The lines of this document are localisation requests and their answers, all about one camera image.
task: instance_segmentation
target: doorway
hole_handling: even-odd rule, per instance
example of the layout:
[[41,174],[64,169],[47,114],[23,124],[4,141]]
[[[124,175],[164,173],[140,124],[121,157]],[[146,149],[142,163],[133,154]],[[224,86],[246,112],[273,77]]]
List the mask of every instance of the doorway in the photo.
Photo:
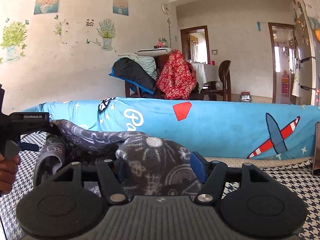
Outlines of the doorway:
[[188,62],[210,64],[210,49],[207,26],[180,30],[182,54]]
[[273,59],[272,103],[296,104],[292,95],[296,65],[296,34],[294,25],[268,23]]

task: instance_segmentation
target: white letter print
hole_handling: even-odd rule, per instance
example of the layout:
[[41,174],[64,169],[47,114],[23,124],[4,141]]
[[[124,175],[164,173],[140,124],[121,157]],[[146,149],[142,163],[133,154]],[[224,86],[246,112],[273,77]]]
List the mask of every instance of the white letter print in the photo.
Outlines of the white letter print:
[[144,122],[143,116],[139,111],[134,110],[134,109],[127,109],[127,110],[124,111],[123,115],[124,115],[124,117],[131,119],[131,122],[132,122],[132,124],[131,123],[127,123],[126,124],[127,128],[128,128],[127,131],[135,131],[136,130],[136,126],[142,126],[143,125],[143,122]]

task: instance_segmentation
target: red triangle print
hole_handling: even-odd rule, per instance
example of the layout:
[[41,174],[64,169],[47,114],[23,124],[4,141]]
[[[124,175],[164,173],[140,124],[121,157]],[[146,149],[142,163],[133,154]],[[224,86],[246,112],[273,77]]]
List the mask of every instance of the red triangle print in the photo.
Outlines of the red triangle print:
[[172,106],[178,121],[181,121],[187,118],[187,115],[189,114],[191,106],[192,104],[190,102],[180,103]]

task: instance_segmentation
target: fuzzy gray blanket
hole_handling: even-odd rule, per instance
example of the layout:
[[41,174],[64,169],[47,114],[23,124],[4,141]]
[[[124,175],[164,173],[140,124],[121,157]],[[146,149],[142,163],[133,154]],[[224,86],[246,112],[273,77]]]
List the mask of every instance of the fuzzy gray blanket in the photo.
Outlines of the fuzzy gray blanket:
[[[48,134],[34,169],[34,187],[60,168],[79,161],[92,166],[104,159],[122,157],[129,168],[123,188],[133,195],[190,195],[200,184],[190,167],[190,151],[166,139],[138,131],[88,131],[66,120],[53,121],[62,136]],[[85,183],[99,193],[96,183]]]

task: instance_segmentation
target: dining table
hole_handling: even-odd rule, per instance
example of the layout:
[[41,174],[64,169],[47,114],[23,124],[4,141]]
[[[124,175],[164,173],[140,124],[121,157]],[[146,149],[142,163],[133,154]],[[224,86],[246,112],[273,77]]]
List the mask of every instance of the dining table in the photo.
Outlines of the dining table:
[[219,67],[210,64],[204,64],[199,62],[191,63],[193,69],[196,71],[196,80],[199,84],[199,93],[201,92],[203,85],[210,83],[213,89],[220,87]]

